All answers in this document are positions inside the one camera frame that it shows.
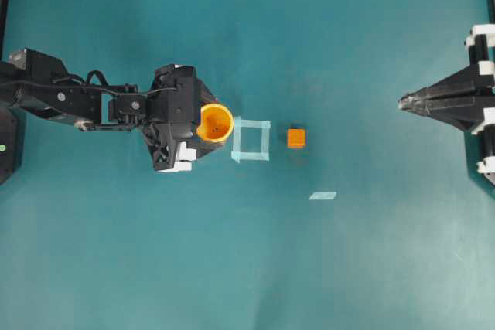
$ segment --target light blue tape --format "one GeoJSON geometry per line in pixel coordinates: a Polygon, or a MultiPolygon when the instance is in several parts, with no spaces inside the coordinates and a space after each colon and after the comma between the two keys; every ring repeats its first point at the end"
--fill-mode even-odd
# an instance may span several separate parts
{"type": "Polygon", "coordinates": [[[234,118],[234,140],[230,156],[236,162],[241,160],[261,160],[270,161],[270,121],[242,120],[238,116],[234,118]],[[242,152],[241,151],[241,129],[260,128],[261,129],[261,152],[242,152]]]}
{"type": "Polygon", "coordinates": [[[270,121],[258,121],[258,120],[241,120],[241,126],[244,128],[271,128],[270,121]]]}
{"type": "Polygon", "coordinates": [[[310,200],[333,200],[337,196],[337,192],[314,192],[309,199],[310,200]]]}
{"type": "Polygon", "coordinates": [[[242,128],[242,118],[240,116],[234,119],[234,140],[232,146],[232,159],[239,162],[241,158],[238,154],[241,152],[241,128],[242,128]]]}

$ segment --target teal table surface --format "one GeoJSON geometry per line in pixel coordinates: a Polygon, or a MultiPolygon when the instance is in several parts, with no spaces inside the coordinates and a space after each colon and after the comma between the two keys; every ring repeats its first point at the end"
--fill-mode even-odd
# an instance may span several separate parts
{"type": "Polygon", "coordinates": [[[189,64],[271,137],[269,162],[236,163],[230,140],[170,175],[138,132],[28,116],[0,187],[0,329],[495,328],[495,202],[469,138],[397,109],[467,66],[486,4],[10,0],[4,59],[27,46],[143,90],[189,64]]]}

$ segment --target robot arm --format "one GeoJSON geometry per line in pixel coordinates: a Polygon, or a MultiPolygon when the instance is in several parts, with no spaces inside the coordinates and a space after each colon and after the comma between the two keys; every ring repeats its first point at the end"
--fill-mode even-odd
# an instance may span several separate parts
{"type": "Polygon", "coordinates": [[[31,49],[12,54],[8,63],[0,62],[0,107],[19,107],[82,131],[137,128],[156,171],[190,170],[191,161],[222,146],[196,133],[201,107],[215,102],[191,66],[161,67],[150,91],[139,92],[136,85],[108,85],[99,71],[91,71],[86,79],[70,74],[61,60],[31,49]],[[94,77],[100,85],[90,82],[94,77]],[[103,94],[111,96],[110,124],[101,121],[103,94]]]}
{"type": "Polygon", "coordinates": [[[476,135],[482,150],[478,172],[495,185],[495,25],[477,25],[465,41],[470,65],[398,102],[401,110],[451,124],[476,135]]]}

